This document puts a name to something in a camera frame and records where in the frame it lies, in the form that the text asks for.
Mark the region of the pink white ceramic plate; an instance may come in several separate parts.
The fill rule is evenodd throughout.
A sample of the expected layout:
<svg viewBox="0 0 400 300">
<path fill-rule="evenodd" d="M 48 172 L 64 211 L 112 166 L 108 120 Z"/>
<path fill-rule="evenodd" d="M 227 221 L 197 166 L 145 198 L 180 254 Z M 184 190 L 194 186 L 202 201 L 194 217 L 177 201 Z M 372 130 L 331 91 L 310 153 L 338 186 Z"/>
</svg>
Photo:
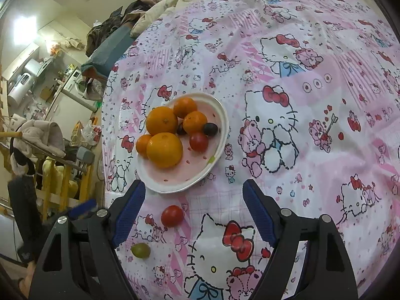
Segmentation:
<svg viewBox="0 0 400 300">
<path fill-rule="evenodd" d="M 209 174 L 223 154 L 229 132 L 229 117 L 225 107 L 210 94 L 189 93 L 187 96 L 194 99 L 208 121 L 218 126 L 218 133 L 211 138 L 208 149 L 202 154 L 191 150 L 189 138 L 183 137 L 182 160 L 171 169 L 158 169 L 149 160 L 138 155 L 138 177 L 153 192 L 171 194 L 194 186 Z"/>
</svg>

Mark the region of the small mandarin in plate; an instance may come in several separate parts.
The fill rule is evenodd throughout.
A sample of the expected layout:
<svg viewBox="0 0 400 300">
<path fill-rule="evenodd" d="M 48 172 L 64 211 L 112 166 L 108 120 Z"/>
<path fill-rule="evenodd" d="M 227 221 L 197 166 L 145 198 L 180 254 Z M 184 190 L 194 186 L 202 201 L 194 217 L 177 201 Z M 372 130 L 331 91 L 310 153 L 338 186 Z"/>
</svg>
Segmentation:
<svg viewBox="0 0 400 300">
<path fill-rule="evenodd" d="M 197 104 L 191 97 L 180 97 L 173 105 L 173 113 L 184 119 L 189 113 L 197 111 Z"/>
</svg>

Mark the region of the pile of dark clothes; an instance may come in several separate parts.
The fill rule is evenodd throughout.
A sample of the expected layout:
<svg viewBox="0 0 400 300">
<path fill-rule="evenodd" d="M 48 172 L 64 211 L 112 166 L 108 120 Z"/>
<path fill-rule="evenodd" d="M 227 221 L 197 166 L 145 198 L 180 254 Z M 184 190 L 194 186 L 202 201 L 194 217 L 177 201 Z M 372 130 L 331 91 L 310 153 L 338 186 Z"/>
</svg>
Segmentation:
<svg viewBox="0 0 400 300">
<path fill-rule="evenodd" d="M 155 5 L 154 1 L 135 0 L 123 11 L 123 6 L 113 11 L 109 17 L 99 25 L 93 26 L 88 32 L 86 39 L 85 55 L 90 57 L 95 50 L 125 23 L 135 25 L 138 19 Z"/>
</svg>

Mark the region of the yellow wooden rack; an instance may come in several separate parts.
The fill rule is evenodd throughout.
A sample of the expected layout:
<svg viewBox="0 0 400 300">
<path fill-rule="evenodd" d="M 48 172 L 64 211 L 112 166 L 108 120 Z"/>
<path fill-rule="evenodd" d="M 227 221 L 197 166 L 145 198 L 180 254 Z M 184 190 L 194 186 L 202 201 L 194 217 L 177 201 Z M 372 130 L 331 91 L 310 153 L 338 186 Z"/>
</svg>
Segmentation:
<svg viewBox="0 0 400 300">
<path fill-rule="evenodd" d="M 1 140 L 13 139 L 23 142 L 31 147 L 33 158 L 37 161 L 44 160 L 48 162 L 48 170 L 39 173 L 40 164 L 35 164 L 34 182 L 37 182 L 39 176 L 42 177 L 41 189 L 36 189 L 36 196 L 43 201 L 41 205 L 41 219 L 45 221 L 49 218 L 49 210 L 52 205 L 57 205 L 56 213 L 60 213 L 68 208 L 80 205 L 90 198 L 90 185 L 92 182 L 93 165 L 77 165 L 75 162 L 65 160 L 57 154 L 41 148 L 36 143 L 25 139 L 21 132 L 7 131 L 1 132 Z M 69 196 L 69 182 L 72 180 L 73 171 L 81 174 L 81 181 L 77 183 L 79 198 Z"/>
</svg>

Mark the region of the plastic bag on floor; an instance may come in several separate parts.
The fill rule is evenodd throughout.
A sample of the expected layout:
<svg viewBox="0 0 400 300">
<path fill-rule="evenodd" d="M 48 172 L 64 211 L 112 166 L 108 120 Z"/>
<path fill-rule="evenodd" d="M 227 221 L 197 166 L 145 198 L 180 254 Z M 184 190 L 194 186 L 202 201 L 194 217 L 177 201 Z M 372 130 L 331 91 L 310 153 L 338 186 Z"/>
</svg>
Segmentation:
<svg viewBox="0 0 400 300">
<path fill-rule="evenodd" d="M 86 125 L 78 121 L 72 130 L 70 146 L 83 146 L 86 148 L 94 147 L 100 141 L 102 129 L 99 125 L 94 125 L 90 120 Z"/>
</svg>

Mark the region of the dark purple grape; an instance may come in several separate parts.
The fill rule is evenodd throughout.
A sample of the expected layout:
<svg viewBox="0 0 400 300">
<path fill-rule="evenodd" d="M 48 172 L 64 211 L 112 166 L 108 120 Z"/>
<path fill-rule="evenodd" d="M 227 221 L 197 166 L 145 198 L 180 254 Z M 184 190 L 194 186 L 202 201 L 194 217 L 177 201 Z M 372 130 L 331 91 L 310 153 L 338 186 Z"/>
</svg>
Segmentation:
<svg viewBox="0 0 400 300">
<path fill-rule="evenodd" d="M 203 126 L 203 133 L 208 137 L 214 137 L 219 132 L 218 125 L 213 122 L 207 122 Z"/>
</svg>

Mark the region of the pink Hello Kitty bedsheet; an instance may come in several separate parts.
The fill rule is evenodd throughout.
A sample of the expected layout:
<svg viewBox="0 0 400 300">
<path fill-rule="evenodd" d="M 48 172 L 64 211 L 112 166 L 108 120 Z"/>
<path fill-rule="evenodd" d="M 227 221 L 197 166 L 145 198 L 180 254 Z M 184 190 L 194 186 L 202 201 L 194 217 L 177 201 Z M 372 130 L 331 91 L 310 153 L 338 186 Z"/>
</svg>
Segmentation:
<svg viewBox="0 0 400 300">
<path fill-rule="evenodd" d="M 164 14 L 116 61 L 102 108 L 106 201 L 138 179 L 152 109 L 187 94 L 228 114 L 200 182 L 148 191 L 116 250 L 139 299 L 247 299 L 273 252 L 244 203 L 253 179 L 300 216 L 327 213 L 359 296 L 399 241 L 399 40 L 372 0 L 199 0 Z M 184 211 L 175 227 L 161 214 Z M 146 243 L 150 256 L 131 246 Z"/>
</svg>

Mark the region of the large orange in plate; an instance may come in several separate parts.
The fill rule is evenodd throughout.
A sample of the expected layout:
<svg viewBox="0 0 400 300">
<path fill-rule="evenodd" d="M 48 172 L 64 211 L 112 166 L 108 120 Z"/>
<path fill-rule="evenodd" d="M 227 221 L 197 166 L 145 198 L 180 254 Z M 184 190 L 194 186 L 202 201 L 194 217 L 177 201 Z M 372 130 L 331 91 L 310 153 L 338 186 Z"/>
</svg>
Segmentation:
<svg viewBox="0 0 400 300">
<path fill-rule="evenodd" d="M 174 111 L 166 106 L 154 108 L 146 118 L 146 130 L 152 136 L 164 132 L 175 134 L 177 128 L 178 118 Z"/>
</svg>

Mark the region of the white water heater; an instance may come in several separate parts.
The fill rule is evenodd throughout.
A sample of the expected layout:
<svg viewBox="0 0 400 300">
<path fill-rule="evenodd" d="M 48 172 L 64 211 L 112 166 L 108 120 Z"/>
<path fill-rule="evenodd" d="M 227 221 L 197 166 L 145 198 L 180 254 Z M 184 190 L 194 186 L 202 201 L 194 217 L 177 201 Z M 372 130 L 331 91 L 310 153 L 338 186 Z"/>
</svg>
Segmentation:
<svg viewBox="0 0 400 300">
<path fill-rule="evenodd" d="M 8 94 L 7 100 L 10 106 L 18 108 L 22 100 L 25 98 L 28 90 L 33 86 L 35 78 L 28 72 L 21 75 L 18 82 L 14 85 L 10 93 Z"/>
</svg>

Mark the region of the white washing machine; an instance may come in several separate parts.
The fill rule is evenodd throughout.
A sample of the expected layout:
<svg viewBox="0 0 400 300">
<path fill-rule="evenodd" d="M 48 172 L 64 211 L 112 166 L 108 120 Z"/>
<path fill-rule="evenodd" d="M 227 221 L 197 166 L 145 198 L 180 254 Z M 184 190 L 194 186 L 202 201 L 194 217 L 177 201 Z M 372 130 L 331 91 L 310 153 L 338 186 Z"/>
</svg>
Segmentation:
<svg viewBox="0 0 400 300">
<path fill-rule="evenodd" d="M 55 93 L 54 100 L 48 108 L 46 121 L 55 122 L 62 135 L 70 136 L 75 125 L 87 124 L 90 117 L 98 110 L 96 102 L 84 98 L 85 81 L 79 68 L 75 68 Z"/>
</svg>

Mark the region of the large orange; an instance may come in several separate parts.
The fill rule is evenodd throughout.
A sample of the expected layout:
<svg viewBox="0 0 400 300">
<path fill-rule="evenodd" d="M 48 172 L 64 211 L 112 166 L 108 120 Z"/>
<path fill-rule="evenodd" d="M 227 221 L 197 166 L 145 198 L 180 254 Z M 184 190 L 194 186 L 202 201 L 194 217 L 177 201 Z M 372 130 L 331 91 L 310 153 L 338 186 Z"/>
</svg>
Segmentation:
<svg viewBox="0 0 400 300">
<path fill-rule="evenodd" d="M 166 106 L 154 108 L 146 118 L 146 130 L 152 136 L 164 132 L 175 134 L 177 128 L 178 118 L 174 111 Z"/>
<path fill-rule="evenodd" d="M 183 143 L 173 133 L 158 133 L 150 138 L 146 146 L 146 155 L 159 169 L 169 169 L 182 160 Z"/>
</svg>

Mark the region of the grey plush jacket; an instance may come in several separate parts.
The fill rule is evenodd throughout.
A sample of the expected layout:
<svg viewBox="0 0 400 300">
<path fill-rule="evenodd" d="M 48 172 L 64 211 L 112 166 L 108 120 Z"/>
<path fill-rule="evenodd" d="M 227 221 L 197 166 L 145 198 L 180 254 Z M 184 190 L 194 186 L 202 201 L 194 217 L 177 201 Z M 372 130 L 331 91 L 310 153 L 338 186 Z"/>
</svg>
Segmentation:
<svg viewBox="0 0 400 300">
<path fill-rule="evenodd" d="M 32 119 L 20 125 L 16 132 L 22 137 L 12 137 L 9 149 L 11 169 L 16 176 L 34 176 L 31 157 L 37 148 L 61 159 L 66 155 L 62 131 L 56 122 Z"/>
</svg>

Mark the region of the small mandarin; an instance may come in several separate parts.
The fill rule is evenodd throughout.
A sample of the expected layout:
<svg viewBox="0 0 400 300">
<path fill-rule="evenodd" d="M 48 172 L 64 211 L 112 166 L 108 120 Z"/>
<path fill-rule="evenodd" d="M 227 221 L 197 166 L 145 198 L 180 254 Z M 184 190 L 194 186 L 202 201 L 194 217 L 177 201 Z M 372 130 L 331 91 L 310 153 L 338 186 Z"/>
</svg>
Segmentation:
<svg viewBox="0 0 400 300">
<path fill-rule="evenodd" d="M 135 149 L 136 152 L 144 159 L 147 159 L 147 145 L 149 143 L 149 141 L 151 140 L 152 135 L 150 134 L 144 134 L 141 135 L 135 144 Z"/>
<path fill-rule="evenodd" d="M 184 119 L 189 113 L 197 111 L 197 104 L 191 97 L 180 97 L 173 105 L 173 113 Z"/>
<path fill-rule="evenodd" d="M 183 129 L 188 135 L 201 132 L 208 119 L 204 113 L 196 110 L 187 114 L 182 122 Z"/>
</svg>

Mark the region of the teal blanket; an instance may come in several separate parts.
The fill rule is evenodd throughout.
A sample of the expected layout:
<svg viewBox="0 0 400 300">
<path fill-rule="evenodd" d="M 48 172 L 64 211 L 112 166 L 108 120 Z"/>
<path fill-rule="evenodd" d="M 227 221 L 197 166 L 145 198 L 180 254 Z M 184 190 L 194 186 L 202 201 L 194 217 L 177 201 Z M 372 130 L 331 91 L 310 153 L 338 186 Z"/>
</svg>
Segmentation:
<svg viewBox="0 0 400 300">
<path fill-rule="evenodd" d="M 133 44 L 134 38 L 130 36 L 132 24 L 123 24 L 106 38 L 89 57 L 89 60 L 81 65 L 81 73 L 84 77 L 107 80 L 117 60 Z"/>
</svg>

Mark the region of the red tomato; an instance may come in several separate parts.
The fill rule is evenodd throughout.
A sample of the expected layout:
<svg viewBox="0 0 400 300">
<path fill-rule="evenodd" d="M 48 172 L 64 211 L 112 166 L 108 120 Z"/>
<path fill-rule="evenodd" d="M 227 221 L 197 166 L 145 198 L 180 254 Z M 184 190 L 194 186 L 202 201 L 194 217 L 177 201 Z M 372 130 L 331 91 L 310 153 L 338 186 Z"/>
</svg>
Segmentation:
<svg viewBox="0 0 400 300">
<path fill-rule="evenodd" d="M 199 131 L 190 136 L 189 144 L 195 152 L 204 153 L 208 149 L 209 139 L 206 134 Z"/>
<path fill-rule="evenodd" d="M 184 219 L 184 211 L 177 205 L 170 205 L 161 214 L 161 223 L 167 228 L 179 225 Z"/>
</svg>

